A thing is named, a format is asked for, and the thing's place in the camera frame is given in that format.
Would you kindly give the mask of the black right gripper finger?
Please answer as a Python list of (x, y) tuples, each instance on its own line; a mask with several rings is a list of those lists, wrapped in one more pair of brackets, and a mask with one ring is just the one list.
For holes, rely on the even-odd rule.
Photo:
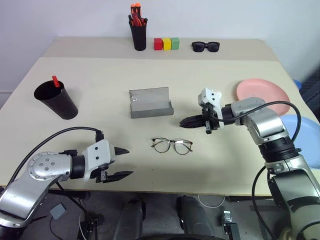
[(201, 128), (205, 126), (204, 121), (187, 121), (187, 122), (180, 122), (179, 126), (186, 129), (194, 129), (194, 128)]
[(204, 119), (202, 114), (189, 116), (180, 121), (181, 124), (199, 124), (203, 122), (204, 122)]

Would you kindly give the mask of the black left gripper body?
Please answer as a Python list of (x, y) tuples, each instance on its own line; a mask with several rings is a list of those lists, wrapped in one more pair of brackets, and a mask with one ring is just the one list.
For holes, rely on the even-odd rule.
[(106, 179), (106, 175), (108, 175), (107, 170), (109, 169), (109, 166), (116, 161), (115, 149), (112, 144), (104, 143), (98, 146), (97, 150), (96, 160), (98, 175), (96, 176), (96, 182), (103, 183), (103, 180)]

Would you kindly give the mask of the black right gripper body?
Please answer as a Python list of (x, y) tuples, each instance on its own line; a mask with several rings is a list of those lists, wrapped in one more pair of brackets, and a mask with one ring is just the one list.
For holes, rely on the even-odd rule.
[(212, 131), (217, 130), (220, 127), (220, 122), (218, 121), (218, 114), (214, 110), (213, 105), (205, 104), (205, 106), (202, 108), (202, 118), (205, 122), (206, 134), (211, 134)]

